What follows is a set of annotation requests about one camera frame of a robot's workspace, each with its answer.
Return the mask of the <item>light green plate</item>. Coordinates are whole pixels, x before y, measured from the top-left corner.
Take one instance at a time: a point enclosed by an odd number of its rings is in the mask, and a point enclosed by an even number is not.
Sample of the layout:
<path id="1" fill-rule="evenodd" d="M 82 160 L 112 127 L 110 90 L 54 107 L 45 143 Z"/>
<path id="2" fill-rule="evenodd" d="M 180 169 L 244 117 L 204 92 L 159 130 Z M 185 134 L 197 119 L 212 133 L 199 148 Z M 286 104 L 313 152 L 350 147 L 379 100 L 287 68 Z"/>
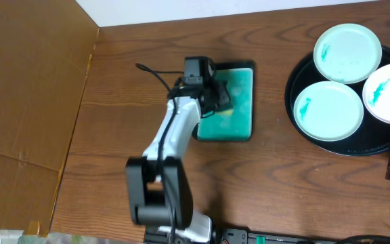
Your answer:
<path id="1" fill-rule="evenodd" d="M 313 49 L 313 61 L 322 76 L 343 84 L 367 79 L 381 63 L 378 37 L 359 24 L 339 24 L 326 30 Z"/>
<path id="2" fill-rule="evenodd" d="M 349 86 L 321 81 L 299 93 L 292 115 L 299 129 L 310 138 L 335 142 L 358 130 L 364 118 L 364 105 Z"/>

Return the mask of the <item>brown cardboard panel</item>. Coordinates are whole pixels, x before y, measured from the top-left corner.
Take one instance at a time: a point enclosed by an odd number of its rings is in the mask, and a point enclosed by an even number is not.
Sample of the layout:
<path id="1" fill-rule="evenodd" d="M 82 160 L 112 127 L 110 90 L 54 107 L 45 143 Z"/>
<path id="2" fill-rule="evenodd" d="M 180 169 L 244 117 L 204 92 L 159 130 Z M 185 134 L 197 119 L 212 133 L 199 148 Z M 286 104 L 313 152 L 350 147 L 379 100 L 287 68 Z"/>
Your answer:
<path id="1" fill-rule="evenodd" d="M 50 230 L 98 32 L 75 1 L 0 1 L 1 230 Z"/>

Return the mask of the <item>green yellow sponge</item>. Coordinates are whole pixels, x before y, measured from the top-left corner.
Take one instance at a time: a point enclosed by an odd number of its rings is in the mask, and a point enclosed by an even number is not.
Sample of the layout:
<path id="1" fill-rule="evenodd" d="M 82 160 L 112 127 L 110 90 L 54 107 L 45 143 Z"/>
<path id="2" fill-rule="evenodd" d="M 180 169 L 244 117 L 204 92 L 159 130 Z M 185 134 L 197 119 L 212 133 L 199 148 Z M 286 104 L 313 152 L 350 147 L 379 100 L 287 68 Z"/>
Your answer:
<path id="1" fill-rule="evenodd" d="M 221 116 L 232 116 L 233 113 L 234 113 L 234 109 L 233 108 L 229 108 L 227 110 L 220 111 L 217 114 L 221 115 Z"/>

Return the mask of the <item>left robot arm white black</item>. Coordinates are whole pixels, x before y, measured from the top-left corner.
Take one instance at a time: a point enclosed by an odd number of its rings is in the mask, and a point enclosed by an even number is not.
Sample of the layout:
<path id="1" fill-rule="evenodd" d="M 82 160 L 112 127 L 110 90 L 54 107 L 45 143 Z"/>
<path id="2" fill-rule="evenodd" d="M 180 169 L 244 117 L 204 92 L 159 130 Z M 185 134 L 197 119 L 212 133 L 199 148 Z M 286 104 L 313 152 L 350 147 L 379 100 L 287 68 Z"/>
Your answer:
<path id="1" fill-rule="evenodd" d="M 213 238 L 212 220 L 194 209 L 183 158 L 200 121 L 227 107 L 230 96 L 224 79 L 207 75 L 196 80 L 189 83 L 184 76 L 168 89 L 166 115 L 152 143 L 125 166 L 132 221 L 155 227 L 168 243 L 210 243 Z"/>

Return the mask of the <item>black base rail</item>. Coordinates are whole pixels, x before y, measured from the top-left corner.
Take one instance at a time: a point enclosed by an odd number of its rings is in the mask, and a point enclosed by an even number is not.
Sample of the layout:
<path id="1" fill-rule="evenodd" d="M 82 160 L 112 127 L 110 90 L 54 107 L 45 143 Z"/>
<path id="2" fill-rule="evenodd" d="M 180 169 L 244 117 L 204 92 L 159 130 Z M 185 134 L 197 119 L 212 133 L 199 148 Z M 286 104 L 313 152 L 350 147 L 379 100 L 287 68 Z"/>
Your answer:
<path id="1" fill-rule="evenodd" d="M 266 232 L 251 232 L 243 228 L 214 228 L 209 242 L 193 241 L 189 237 L 182 237 L 175 232 L 175 244 L 390 244 L 390 237 L 380 235 L 357 235 L 342 240 L 315 239 L 289 235 L 271 235 Z M 159 228 L 147 228 L 143 243 L 165 244 L 170 243 L 169 233 Z"/>

